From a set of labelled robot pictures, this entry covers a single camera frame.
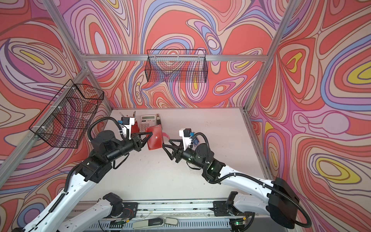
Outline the red leather card holder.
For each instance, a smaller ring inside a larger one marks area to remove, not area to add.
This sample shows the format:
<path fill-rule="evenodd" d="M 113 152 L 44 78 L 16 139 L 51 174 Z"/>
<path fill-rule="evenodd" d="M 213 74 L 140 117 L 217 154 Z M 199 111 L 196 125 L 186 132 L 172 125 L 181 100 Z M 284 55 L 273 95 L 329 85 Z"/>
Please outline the red leather card holder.
<path fill-rule="evenodd" d="M 161 125 L 156 125 L 146 128 L 146 132 L 151 132 L 151 136 L 147 136 L 149 139 L 147 141 L 147 147 L 149 150 L 156 150 L 162 148 L 164 144 L 164 138 L 170 139 L 170 136 L 162 131 Z"/>

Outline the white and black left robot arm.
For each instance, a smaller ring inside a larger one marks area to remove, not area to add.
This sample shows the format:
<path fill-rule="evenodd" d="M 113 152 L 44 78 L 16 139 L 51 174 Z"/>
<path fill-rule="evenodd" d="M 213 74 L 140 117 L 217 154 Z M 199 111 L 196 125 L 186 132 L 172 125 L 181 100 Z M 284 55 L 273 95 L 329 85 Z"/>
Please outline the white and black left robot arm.
<path fill-rule="evenodd" d="M 102 121 L 110 120 L 118 128 L 121 139 L 118 140 L 111 130 L 103 130 L 93 137 L 92 129 Z M 89 156 L 68 173 L 64 189 L 53 201 L 24 228 L 15 228 L 15 232 L 83 232 L 90 225 L 105 217 L 119 218 L 125 208 L 122 199 L 108 193 L 94 206 L 73 217 L 68 215 L 81 199 L 96 186 L 112 169 L 117 169 L 116 160 L 127 157 L 132 151 L 141 151 L 152 132 L 132 133 L 134 118 L 124 118 L 119 123 L 112 117 L 103 117 L 92 123 L 87 130 L 88 139 L 93 145 Z"/>

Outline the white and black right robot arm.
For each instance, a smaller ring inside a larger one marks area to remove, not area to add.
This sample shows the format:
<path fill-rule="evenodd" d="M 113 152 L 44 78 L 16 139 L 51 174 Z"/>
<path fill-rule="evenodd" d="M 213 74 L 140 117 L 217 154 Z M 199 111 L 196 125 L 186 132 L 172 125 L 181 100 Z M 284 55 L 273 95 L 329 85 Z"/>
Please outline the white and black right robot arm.
<path fill-rule="evenodd" d="M 259 213 L 271 217 L 277 224 L 294 229 L 295 226 L 310 228 L 312 220 L 300 205 L 300 199 L 282 178 L 260 179 L 236 171 L 214 158 L 209 141 L 202 132 L 179 132 L 181 139 L 170 139 L 162 148 L 170 160 L 179 163 L 185 160 L 193 169 L 201 170 L 202 177 L 209 184 L 234 187 L 256 197 L 246 201 L 240 193 L 231 193 L 227 211 L 230 214 Z"/>

